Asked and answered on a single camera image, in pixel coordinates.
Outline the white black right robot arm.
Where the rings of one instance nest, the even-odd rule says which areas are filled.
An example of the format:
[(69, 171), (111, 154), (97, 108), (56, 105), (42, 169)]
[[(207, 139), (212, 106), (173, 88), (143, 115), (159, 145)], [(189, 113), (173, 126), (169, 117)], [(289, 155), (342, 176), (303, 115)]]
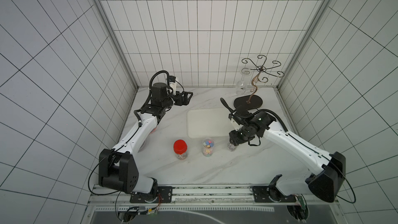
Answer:
[(329, 153), (312, 145), (288, 130), (282, 119), (269, 109), (242, 113), (230, 108), (224, 98), (220, 101), (229, 111), (229, 119), (238, 126), (229, 133), (232, 146), (244, 143), (253, 146), (253, 139), (265, 138), (306, 166), (306, 171), (297, 177), (278, 174), (273, 178), (267, 188), (273, 202), (278, 202), (282, 196), (301, 194), (312, 194), (327, 203), (338, 198), (343, 183), (348, 181), (344, 155)]

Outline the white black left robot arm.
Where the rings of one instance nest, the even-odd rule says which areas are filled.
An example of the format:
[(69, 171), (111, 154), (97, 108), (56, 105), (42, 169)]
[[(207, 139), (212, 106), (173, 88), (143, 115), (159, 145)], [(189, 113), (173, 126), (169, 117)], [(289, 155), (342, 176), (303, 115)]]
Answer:
[(149, 93), (141, 108), (133, 113), (137, 122), (131, 130), (111, 149), (103, 149), (95, 169), (98, 170), (98, 184), (112, 193), (124, 192), (139, 195), (146, 201), (158, 197), (156, 179), (141, 175), (135, 156), (147, 137), (173, 106), (190, 103), (192, 92), (177, 91), (180, 83), (168, 71), (156, 72), (149, 81)]

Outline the small clear candy jar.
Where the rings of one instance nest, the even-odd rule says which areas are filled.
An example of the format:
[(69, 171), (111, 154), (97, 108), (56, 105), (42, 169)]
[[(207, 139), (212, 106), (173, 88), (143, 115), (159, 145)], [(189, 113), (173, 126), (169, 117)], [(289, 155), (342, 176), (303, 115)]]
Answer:
[(228, 143), (227, 147), (228, 147), (229, 151), (235, 151), (236, 150), (236, 146), (234, 144), (232, 144), (232, 143)]

